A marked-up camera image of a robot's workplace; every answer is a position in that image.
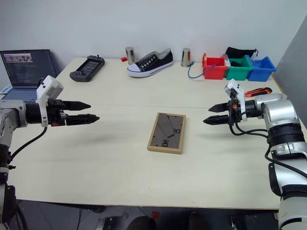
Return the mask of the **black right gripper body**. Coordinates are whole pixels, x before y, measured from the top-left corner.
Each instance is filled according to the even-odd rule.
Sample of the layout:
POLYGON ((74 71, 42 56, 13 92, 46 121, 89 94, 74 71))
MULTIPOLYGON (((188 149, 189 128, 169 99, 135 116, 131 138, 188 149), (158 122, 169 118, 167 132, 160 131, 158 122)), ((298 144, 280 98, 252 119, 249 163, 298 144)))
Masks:
POLYGON ((238 99, 232 98, 228 102, 228 123, 234 124, 240 121, 240 103, 238 99))

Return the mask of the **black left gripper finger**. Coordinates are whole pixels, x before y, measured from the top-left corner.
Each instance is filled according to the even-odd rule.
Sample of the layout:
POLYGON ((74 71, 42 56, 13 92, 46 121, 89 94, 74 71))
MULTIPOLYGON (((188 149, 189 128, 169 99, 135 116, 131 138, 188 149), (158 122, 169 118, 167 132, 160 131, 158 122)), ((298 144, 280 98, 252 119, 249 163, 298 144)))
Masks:
POLYGON ((75 126, 75 125, 86 125, 91 124, 98 121, 100 117, 92 114, 83 114, 83 115, 69 115, 66 118, 67 126, 75 126))
POLYGON ((82 103, 79 101, 63 101, 65 108, 64 110, 69 110, 69 111, 81 111, 84 109, 91 108, 89 104, 82 103))

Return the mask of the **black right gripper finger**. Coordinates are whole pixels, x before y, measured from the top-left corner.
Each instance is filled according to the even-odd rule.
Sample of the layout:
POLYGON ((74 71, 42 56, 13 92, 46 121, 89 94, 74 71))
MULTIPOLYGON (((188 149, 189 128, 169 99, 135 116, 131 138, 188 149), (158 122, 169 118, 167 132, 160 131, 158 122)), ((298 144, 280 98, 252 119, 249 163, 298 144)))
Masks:
POLYGON ((221 112, 228 111, 228 110, 229 110, 228 103, 216 104, 208 109, 208 111, 214 112, 214 113, 221 113, 221 112))
POLYGON ((213 115, 203 120, 203 123, 208 125, 223 125, 228 124, 228 115, 213 115))

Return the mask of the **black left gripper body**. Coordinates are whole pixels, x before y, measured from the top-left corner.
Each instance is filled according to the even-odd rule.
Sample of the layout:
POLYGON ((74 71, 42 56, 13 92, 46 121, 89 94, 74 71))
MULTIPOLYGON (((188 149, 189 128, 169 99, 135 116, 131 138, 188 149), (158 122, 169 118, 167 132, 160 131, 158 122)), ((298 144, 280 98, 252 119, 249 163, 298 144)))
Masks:
POLYGON ((47 119, 51 126, 65 126, 66 114, 63 112, 65 104, 62 100, 48 99, 47 119))

